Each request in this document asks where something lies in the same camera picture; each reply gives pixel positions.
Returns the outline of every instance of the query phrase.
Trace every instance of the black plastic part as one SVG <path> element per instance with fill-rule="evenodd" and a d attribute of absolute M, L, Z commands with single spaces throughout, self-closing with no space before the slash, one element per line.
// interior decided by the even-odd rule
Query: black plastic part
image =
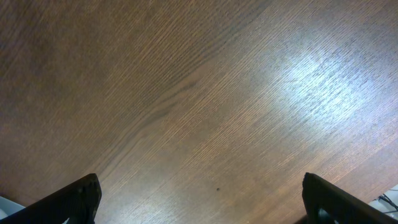
<path fill-rule="evenodd" d="M 68 224 L 92 224 L 101 196 L 97 175 L 88 174 L 25 209 L 0 220 L 0 224 L 61 224 L 68 219 Z"/>
<path fill-rule="evenodd" d="M 308 224 L 314 223 L 397 223 L 398 221 L 370 207 L 321 177 L 306 173 L 303 201 Z"/>

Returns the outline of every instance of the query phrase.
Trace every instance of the wooden surface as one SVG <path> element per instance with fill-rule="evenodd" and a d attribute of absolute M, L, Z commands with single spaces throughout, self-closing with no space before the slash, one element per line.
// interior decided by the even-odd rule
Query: wooden surface
<path fill-rule="evenodd" d="M 293 223 L 398 184 L 398 1 L 2 1 L 0 194 L 97 223 Z"/>

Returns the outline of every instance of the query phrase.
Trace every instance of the dark wood grain streak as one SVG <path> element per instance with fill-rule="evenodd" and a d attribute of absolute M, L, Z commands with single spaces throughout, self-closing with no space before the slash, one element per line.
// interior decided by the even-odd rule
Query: dark wood grain streak
<path fill-rule="evenodd" d="M 4 1 L 0 194 L 90 172 L 98 223 L 295 223 L 398 183 L 398 2 Z"/>

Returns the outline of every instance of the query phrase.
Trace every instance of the brown wood tabletop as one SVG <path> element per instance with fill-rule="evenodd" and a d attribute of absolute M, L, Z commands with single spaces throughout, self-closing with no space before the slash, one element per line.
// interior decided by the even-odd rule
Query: brown wood tabletop
<path fill-rule="evenodd" d="M 398 1 L 1 1 L 0 195 L 97 223 L 294 223 L 398 184 Z"/>

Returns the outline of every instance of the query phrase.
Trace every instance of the wood grain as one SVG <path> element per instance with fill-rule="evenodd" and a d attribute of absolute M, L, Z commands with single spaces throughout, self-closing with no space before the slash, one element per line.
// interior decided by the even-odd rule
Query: wood grain
<path fill-rule="evenodd" d="M 398 2 L 3 1 L 0 194 L 98 223 L 294 223 L 398 183 Z"/>

